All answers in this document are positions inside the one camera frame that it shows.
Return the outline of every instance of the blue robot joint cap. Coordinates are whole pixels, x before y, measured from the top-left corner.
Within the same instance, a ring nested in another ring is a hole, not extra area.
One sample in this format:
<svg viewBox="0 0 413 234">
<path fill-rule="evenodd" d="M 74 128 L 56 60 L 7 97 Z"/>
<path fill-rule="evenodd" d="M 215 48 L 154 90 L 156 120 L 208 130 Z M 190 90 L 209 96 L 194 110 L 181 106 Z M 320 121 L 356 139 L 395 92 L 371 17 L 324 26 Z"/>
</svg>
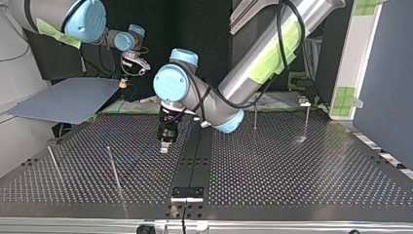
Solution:
<svg viewBox="0 0 413 234">
<path fill-rule="evenodd" d="M 184 49 L 173 49 L 169 59 L 181 60 L 198 67 L 199 57 L 197 54 Z"/>
<path fill-rule="evenodd" d="M 182 68 L 167 64 L 155 76 L 153 86 L 161 100 L 175 102 L 188 95 L 190 81 Z"/>
</svg>

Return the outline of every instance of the black cable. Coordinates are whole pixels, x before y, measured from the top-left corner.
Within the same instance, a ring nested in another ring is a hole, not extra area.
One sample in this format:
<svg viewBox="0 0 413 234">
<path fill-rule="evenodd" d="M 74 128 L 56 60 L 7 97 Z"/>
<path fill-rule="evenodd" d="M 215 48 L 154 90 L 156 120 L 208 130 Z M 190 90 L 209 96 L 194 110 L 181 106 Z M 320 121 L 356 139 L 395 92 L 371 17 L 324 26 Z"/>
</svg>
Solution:
<svg viewBox="0 0 413 234">
<path fill-rule="evenodd" d="M 132 84 L 132 83 L 131 83 L 131 86 L 133 87 L 134 92 L 133 92 L 133 94 L 131 95 L 131 97 L 129 97 L 129 101 L 131 101 L 131 99 L 132 99 L 132 98 L 134 97 L 134 95 L 136 95 L 136 93 L 137 93 L 136 86 L 135 86 L 134 84 Z M 121 109 L 122 109 L 122 107 L 124 106 L 124 104 L 125 104 L 126 102 L 127 102 L 127 99 L 125 98 L 124 102 L 122 102 L 122 104 L 119 106 L 118 113 L 121 112 Z"/>
<path fill-rule="evenodd" d="M 299 42 L 299 46 L 297 47 L 297 49 L 294 52 L 294 54 L 297 55 L 299 53 L 299 51 L 301 50 L 301 48 L 303 47 L 303 45 L 304 45 L 305 36 L 306 36 L 305 23 L 304 23 L 301 15 L 300 15 L 300 13 L 298 12 L 297 8 L 294 6 L 294 4 L 292 4 L 289 0 L 284 0 L 284 1 L 285 1 L 285 4 L 291 9 L 292 13 L 298 18 L 298 22 L 300 24 L 300 29 L 301 29 L 300 42 Z M 288 72 L 289 71 L 289 65 L 288 65 L 288 62 L 286 60 L 286 53 L 285 53 L 285 48 L 284 48 L 283 38 L 282 38 L 282 7 L 283 7 L 283 4 L 284 4 L 284 1 L 280 0 L 280 3 L 279 3 L 279 9 L 278 9 L 278 14 L 277 14 L 277 31 L 278 31 L 278 34 L 279 34 L 279 44 L 280 44 L 280 52 L 282 54 L 282 64 L 284 66 L 284 69 L 287 70 L 287 72 Z M 192 83 L 194 84 L 196 92 L 197 92 L 198 100 L 200 102 L 198 105 L 201 107 L 201 112 L 202 112 L 203 121 L 204 121 L 206 119 L 205 118 L 205 109 L 204 109 L 204 100 L 201 97 L 201 93 L 199 91 L 198 84 L 196 83 L 195 79 L 192 77 L 192 75 L 187 71 L 187 69 L 185 67 L 183 67 L 182 65 L 180 65 L 179 63 L 176 63 L 176 62 L 170 62 L 170 63 L 177 64 L 178 66 L 183 68 L 183 70 L 185 71 L 187 76 L 190 77 Z M 264 96 L 264 94 L 267 92 L 267 90 L 271 87 L 273 82 L 276 80 L 276 79 L 274 79 L 275 75 L 276 74 L 273 74 L 272 77 L 270 77 L 270 79 L 267 81 L 267 84 L 265 85 L 263 91 L 257 97 L 257 99 L 255 101 L 253 101 L 252 103 L 247 104 L 247 105 L 232 103 L 230 100 L 225 98 L 217 89 L 214 89 L 210 84 L 208 84 L 208 86 L 219 98 L 221 98 L 225 103 L 227 103 L 231 107 L 234 107 L 234 108 L 248 108 L 248 107 L 251 107 L 251 106 L 255 105 L 256 102 Z"/>
<path fill-rule="evenodd" d="M 107 36 L 105 36 L 105 41 L 106 41 L 106 45 L 108 45 L 109 42 L 107 41 Z M 110 69 L 106 68 L 106 66 L 103 64 L 101 46 L 97 45 L 97 49 L 98 49 L 98 53 L 99 53 L 100 65 L 103 67 L 103 69 L 110 72 L 111 76 L 112 76 L 115 73 L 115 59 L 113 58 L 112 51 L 110 51 L 110 49 L 108 49 L 108 52 L 110 53 L 110 56 L 112 57 L 112 60 L 113 60 L 113 70 L 110 70 Z"/>
<path fill-rule="evenodd" d="M 204 122 L 206 120 L 204 101 L 203 101 L 203 97 L 201 96 L 200 88 L 198 87 L 198 84 L 197 84 L 195 78 L 192 77 L 192 74 L 190 74 L 188 72 L 188 70 L 186 69 L 186 67 L 184 67 L 183 65 L 181 65 L 177 62 L 173 62 L 173 61 L 169 62 L 168 64 L 173 64 L 173 65 L 176 65 L 176 66 L 182 68 L 182 70 L 186 73 L 186 76 L 188 76 L 191 79 L 192 84 L 194 84 L 195 91 L 197 92 L 198 102 L 199 102 L 199 106 L 201 108 L 201 115 L 202 115 L 202 118 L 203 118 L 201 123 Z"/>
<path fill-rule="evenodd" d="M 108 68 L 106 68 L 106 66 L 103 64 L 103 59 L 102 59 L 102 51 L 101 51 L 101 47 L 97 46 L 98 49 L 98 53 L 99 53 L 99 61 L 100 61 L 100 66 L 103 67 L 103 69 L 105 69 L 107 72 L 113 73 L 113 70 L 109 70 Z"/>
<path fill-rule="evenodd" d="M 185 225 L 186 205 L 187 204 L 185 204 L 185 210 L 183 210 L 183 216 L 182 216 L 182 221 L 181 221 L 181 223 L 182 223 L 182 233 L 183 234 L 186 234 L 186 225 Z"/>
<path fill-rule="evenodd" d="M 82 50 L 82 49 L 80 49 L 80 56 L 83 58 L 83 61 L 84 61 L 85 63 L 87 63 L 89 66 L 91 66 L 92 68 L 94 68 L 94 69 L 96 70 L 97 74 L 96 74 L 95 76 L 98 76 L 98 75 L 99 75 L 99 72 L 100 72 L 100 73 L 102 73 L 103 75 L 105 75 L 105 76 L 107 76 L 107 77 L 110 77 L 110 75 L 108 75 L 108 74 L 105 73 L 104 71 L 100 70 L 100 69 L 97 67 L 96 64 L 94 64 L 93 62 L 87 60 L 87 59 L 85 58 L 84 54 L 83 54 L 83 50 Z"/>
<path fill-rule="evenodd" d="M 182 112 L 180 112 L 180 113 L 177 114 L 175 117 L 173 117 L 172 119 L 170 119 L 169 121 L 167 121 L 166 124 L 171 124 L 171 123 L 175 122 L 178 118 L 182 117 L 182 116 L 185 114 L 185 111 L 186 111 L 187 109 L 188 109 L 188 108 L 183 109 Z"/>
<path fill-rule="evenodd" d="M 70 10 L 70 12 L 67 14 L 66 18 L 64 18 L 63 23 L 61 24 L 61 29 L 60 32 L 65 33 L 64 32 L 64 28 L 66 27 L 67 23 L 69 22 L 70 18 L 73 17 L 73 15 L 75 15 L 75 13 L 77 12 L 77 10 L 79 10 L 79 8 L 86 2 L 87 0 L 80 0 L 73 8 L 72 10 Z"/>
<path fill-rule="evenodd" d="M 309 79 L 310 79 L 311 82 L 313 83 L 314 89 L 316 90 L 317 95 L 319 96 L 319 99 L 320 99 L 321 102 L 324 104 L 325 108 L 327 108 L 328 112 L 330 112 L 330 107 L 327 105 L 327 102 L 325 102 L 324 99 L 322 99 L 322 96 L 319 94 L 319 89 L 317 88 L 316 81 L 314 80 L 314 77 L 313 77 L 313 75 L 311 74 L 309 61 L 307 60 L 307 48 L 306 48 L 306 45 L 305 45 L 305 44 L 304 44 L 304 46 L 303 46 L 303 52 L 304 52 L 304 61 L 306 62 L 307 67 L 308 67 L 308 69 L 309 69 Z"/>
<path fill-rule="evenodd" d="M 292 4 L 289 0 L 285 0 L 285 4 L 291 9 L 292 13 L 298 18 L 298 22 L 300 24 L 300 28 L 301 28 L 301 37 L 300 37 L 300 43 L 299 46 L 297 48 L 297 50 L 295 50 L 294 54 L 297 55 L 299 53 L 299 51 L 301 50 L 301 47 L 304 45 L 304 41 L 305 41 L 305 36 L 306 36 L 306 31 L 305 31 L 305 23 L 300 15 L 300 13 L 298 12 L 297 8 L 294 6 L 294 4 Z M 277 26 L 278 26 L 278 34 L 279 34 L 279 44 L 280 44 L 280 51 L 282 54 L 282 64 L 284 66 L 284 68 L 289 71 L 289 66 L 288 66 L 288 62 L 286 61 L 286 54 L 285 54 L 285 49 L 283 46 L 283 38 L 282 38 L 282 5 L 283 5 L 283 1 L 281 0 L 279 3 L 279 10 L 278 10 L 278 14 L 277 14 Z M 261 94 L 257 97 L 257 99 L 253 102 L 251 102 L 250 104 L 247 105 L 242 105 L 242 104 L 234 104 L 232 103 L 230 100 L 228 100 L 227 98 L 225 98 L 218 90 L 216 89 L 212 89 L 215 94 L 221 98 L 225 103 L 227 103 L 228 105 L 234 107 L 234 108 L 248 108 L 251 107 L 253 105 L 256 104 L 256 102 L 258 100 L 260 100 L 264 94 L 267 92 L 267 90 L 271 87 L 271 85 L 273 84 L 273 82 L 276 80 L 274 79 L 275 74 L 273 74 L 272 77 L 270 77 L 270 79 L 267 81 L 267 84 L 265 85 L 263 91 L 261 92 Z"/>
</svg>

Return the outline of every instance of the green tape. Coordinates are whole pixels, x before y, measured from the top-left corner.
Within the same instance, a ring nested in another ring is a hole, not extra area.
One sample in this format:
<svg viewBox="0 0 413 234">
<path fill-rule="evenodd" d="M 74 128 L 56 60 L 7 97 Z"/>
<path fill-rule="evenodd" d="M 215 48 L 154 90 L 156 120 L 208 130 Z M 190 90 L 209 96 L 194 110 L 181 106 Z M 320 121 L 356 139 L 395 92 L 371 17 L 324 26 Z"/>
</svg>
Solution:
<svg viewBox="0 0 413 234">
<path fill-rule="evenodd" d="M 292 21 L 284 24 L 282 27 L 282 39 L 288 64 L 295 60 L 294 51 L 300 44 L 300 38 L 301 29 L 298 22 Z M 281 74 L 283 70 L 279 37 L 276 36 L 270 45 L 267 46 L 266 52 L 260 56 L 249 78 L 258 84 L 264 84 L 274 73 Z"/>
<path fill-rule="evenodd" d="M 357 0 L 355 16 L 373 16 L 383 0 Z"/>
<path fill-rule="evenodd" d="M 334 106 L 331 110 L 332 116 L 348 117 L 352 113 L 353 106 L 356 101 L 355 87 L 338 87 Z"/>
<path fill-rule="evenodd" d="M 36 19 L 36 24 L 40 34 L 53 37 L 59 42 L 72 46 L 78 50 L 80 49 L 82 42 L 78 37 L 61 33 L 41 19 Z"/>
</svg>

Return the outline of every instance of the wire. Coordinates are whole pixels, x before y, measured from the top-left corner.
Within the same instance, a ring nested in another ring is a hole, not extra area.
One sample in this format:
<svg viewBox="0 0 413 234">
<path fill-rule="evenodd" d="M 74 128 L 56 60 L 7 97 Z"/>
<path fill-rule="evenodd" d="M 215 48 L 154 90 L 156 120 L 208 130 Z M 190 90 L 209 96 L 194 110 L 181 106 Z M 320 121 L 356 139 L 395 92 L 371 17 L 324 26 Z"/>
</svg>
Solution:
<svg viewBox="0 0 413 234">
<path fill-rule="evenodd" d="M 98 49 L 98 53 L 99 53 L 99 61 L 100 61 L 100 66 L 103 67 L 103 69 L 105 69 L 107 72 L 110 72 L 113 74 L 114 70 L 109 70 L 108 68 L 106 68 L 106 66 L 103 64 L 103 59 L 102 59 L 102 50 L 100 46 L 97 46 Z"/>
<path fill-rule="evenodd" d="M 30 46 L 27 45 L 27 48 L 26 48 L 26 50 L 24 51 L 23 54 L 21 54 L 21 55 L 19 55 L 19 56 L 16 56 L 16 57 L 14 57 L 14 58 L 0 59 L 0 62 L 1 62 L 1 61 L 10 61 L 10 60 L 20 59 L 20 58 L 24 57 L 25 55 L 27 55 L 27 53 L 29 52 L 29 50 L 30 50 Z"/>
<path fill-rule="evenodd" d="M 142 51 L 138 51 L 138 53 L 139 53 L 140 55 L 146 55 L 146 54 L 149 53 L 149 48 L 147 48 L 147 47 L 141 46 L 140 49 L 144 49 L 143 52 L 142 52 Z"/>
<path fill-rule="evenodd" d="M 283 4 L 284 1 L 281 0 L 279 3 L 279 10 L 278 10 L 278 14 L 277 14 L 277 26 L 278 26 L 278 34 L 279 34 L 279 44 L 280 44 L 280 51 L 282 54 L 282 64 L 285 68 L 285 70 L 289 71 L 289 65 L 288 62 L 286 60 L 286 54 L 285 54 L 285 49 L 283 46 L 283 38 L 282 38 L 282 8 L 283 8 Z M 298 52 L 301 50 L 304 41 L 305 41 L 305 36 L 306 36 L 306 31 L 305 31 L 305 23 L 300 15 L 300 13 L 298 12 L 297 8 L 294 6 L 294 4 L 292 4 L 289 0 L 285 0 L 285 4 L 291 9 L 292 13 L 298 18 L 298 22 L 300 24 L 300 28 L 301 28 L 301 37 L 300 37 L 300 43 L 299 46 L 297 47 L 297 50 L 295 50 L 294 54 L 297 55 Z M 194 81 L 194 78 L 189 74 L 189 72 L 186 69 L 183 69 L 187 75 L 191 78 L 192 82 L 194 83 L 194 86 L 196 88 L 196 90 L 198 90 L 198 85 L 197 83 Z M 208 84 L 209 88 L 219 97 L 221 98 L 225 103 L 227 103 L 228 105 L 230 105 L 231 107 L 234 108 L 248 108 L 251 107 L 253 105 L 256 105 L 257 101 L 260 100 L 264 94 L 268 91 L 268 89 L 271 87 L 271 85 L 273 84 L 273 82 L 276 80 L 274 78 L 276 74 L 273 74 L 272 77 L 270 77 L 270 79 L 267 81 L 267 84 L 265 85 L 263 91 L 261 92 L 261 94 L 257 97 L 257 99 L 250 103 L 250 104 L 235 104 L 232 103 L 230 100 L 228 100 L 227 98 L 225 98 L 217 89 L 214 89 L 210 84 Z M 201 104 L 201 111 L 203 114 L 203 119 L 205 120 L 205 112 L 204 112 L 204 105 L 203 105 L 203 100 L 201 98 L 201 94 L 198 94 L 197 92 L 197 96 L 198 99 L 200 100 L 200 104 Z"/>
<path fill-rule="evenodd" d="M 309 77 L 308 77 L 308 78 L 309 78 L 309 79 L 311 80 L 311 82 L 313 83 L 314 89 L 316 90 L 317 95 L 319 96 L 319 99 L 320 99 L 321 102 L 325 105 L 325 108 L 327 108 L 328 112 L 330 112 L 330 107 L 327 105 L 327 102 L 325 102 L 325 101 L 322 99 L 321 95 L 319 94 L 319 89 L 317 88 L 316 81 L 315 81 L 313 75 L 311 74 L 310 64 L 309 64 L 309 61 L 307 60 L 307 47 L 306 47 L 306 44 L 303 45 L 303 53 L 304 53 L 304 61 L 306 62 L 306 65 L 307 65 L 307 67 L 308 67 L 308 69 L 309 69 Z"/>
<path fill-rule="evenodd" d="M 77 10 L 86 2 L 86 0 L 80 0 L 71 10 L 70 12 L 66 15 L 66 18 L 64 18 L 63 23 L 61 24 L 61 29 L 60 32 L 65 33 L 65 27 L 69 20 L 75 15 Z"/>
<path fill-rule="evenodd" d="M 112 51 L 110 51 L 109 41 L 108 41 L 108 29 L 107 29 L 107 28 L 104 29 L 104 32 L 103 32 L 103 35 L 102 35 L 101 38 L 103 38 L 103 40 L 106 42 L 107 51 L 110 53 L 110 56 L 111 56 L 111 58 L 112 58 L 112 64 L 113 64 L 113 67 L 112 67 L 112 68 L 113 68 L 113 69 L 110 70 L 110 69 L 106 68 L 106 66 L 103 64 L 102 52 L 101 52 L 102 48 L 101 48 L 100 46 L 98 46 L 97 49 L 98 49 L 98 53 L 99 53 L 100 65 L 103 67 L 103 69 L 105 69 L 106 71 L 110 72 L 110 73 L 111 73 L 111 76 L 113 76 L 113 74 L 115 73 L 115 70 L 116 70 L 116 69 L 115 69 L 115 59 L 113 58 Z"/>
<path fill-rule="evenodd" d="M 132 84 L 132 83 L 131 83 L 131 86 L 134 88 L 134 92 L 133 92 L 133 94 L 131 95 L 131 97 L 129 98 L 130 101 L 131 101 L 131 99 L 134 97 L 134 95 L 136 95 L 136 93 L 137 93 L 136 86 L 135 86 L 134 84 Z M 118 113 L 121 112 L 121 109 L 122 109 L 122 107 L 124 106 L 124 104 L 125 104 L 126 102 L 127 102 L 127 100 L 125 99 L 124 102 L 122 102 L 122 104 L 119 106 Z"/>
<path fill-rule="evenodd" d="M 21 32 L 19 32 L 19 30 L 15 27 L 15 25 L 12 23 L 12 21 L 9 19 L 9 17 L 6 15 L 6 13 L 3 11 L 3 10 L 1 10 L 1 8 L 0 8 L 0 12 L 2 13 L 2 15 L 3 15 L 3 18 L 9 23 L 9 25 L 12 27 L 12 29 L 16 32 L 16 34 L 21 38 L 21 40 L 23 40 L 24 42 L 26 42 L 27 43 L 27 39 L 25 39 L 24 38 L 24 35 L 21 33 Z"/>
<path fill-rule="evenodd" d="M 186 225 L 185 225 L 186 205 L 187 204 L 185 204 L 185 210 L 183 211 L 182 221 L 181 221 L 181 223 L 182 223 L 182 233 L 183 234 L 186 234 Z"/>
<path fill-rule="evenodd" d="M 19 36 L 19 38 L 21 38 L 21 40 L 23 40 L 25 43 L 27 43 L 27 40 L 24 38 L 24 36 L 18 31 L 17 28 L 15 28 L 15 25 L 12 23 L 12 21 L 7 17 L 6 13 L 4 13 L 3 10 L 0 9 L 0 12 L 3 15 L 3 18 L 9 23 L 9 25 L 12 27 L 12 29 L 16 32 L 16 34 Z M 24 57 L 25 55 L 27 55 L 27 53 L 30 51 L 30 45 L 27 43 L 27 47 L 25 49 L 25 51 L 16 57 L 13 58 L 5 58 L 5 59 L 0 59 L 0 62 L 2 61 L 11 61 L 11 60 L 15 60 L 15 59 L 20 59 L 22 57 Z"/>
<path fill-rule="evenodd" d="M 93 62 L 87 60 L 87 59 L 85 58 L 84 54 L 83 54 L 83 50 L 82 50 L 82 49 L 80 49 L 80 56 L 83 58 L 83 61 L 84 61 L 85 63 L 87 63 L 89 66 L 91 66 L 92 68 L 94 68 L 94 69 L 96 70 L 96 75 L 95 75 L 95 76 L 98 76 L 98 75 L 99 75 L 99 72 L 100 72 L 100 73 L 102 73 L 103 75 L 110 77 L 109 74 L 107 74 L 107 73 L 105 73 L 104 71 L 100 70 L 100 69 L 96 66 L 96 64 L 94 64 Z"/>
</svg>

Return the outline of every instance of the perforated metal table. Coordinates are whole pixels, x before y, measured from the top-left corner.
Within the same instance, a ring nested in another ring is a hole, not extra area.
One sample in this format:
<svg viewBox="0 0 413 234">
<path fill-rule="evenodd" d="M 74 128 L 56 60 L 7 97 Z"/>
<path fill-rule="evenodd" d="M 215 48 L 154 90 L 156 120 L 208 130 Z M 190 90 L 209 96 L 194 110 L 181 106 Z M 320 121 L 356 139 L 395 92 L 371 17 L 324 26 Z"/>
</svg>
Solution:
<svg viewBox="0 0 413 234">
<path fill-rule="evenodd" d="M 177 143 L 162 155 L 157 116 L 99 117 L 53 147 L 58 167 L 45 149 L 0 178 L 0 233 L 34 220 L 53 229 L 85 218 L 93 219 L 91 228 L 124 231 L 161 220 L 179 229 L 182 219 L 266 230 L 404 222 L 397 228 L 413 231 L 413 181 L 344 127 L 319 112 L 307 127 L 304 112 L 260 113 L 257 130 L 253 118 L 246 114 L 239 130 L 224 135 L 186 117 Z M 202 188 L 204 201 L 173 203 L 180 187 Z"/>
</svg>

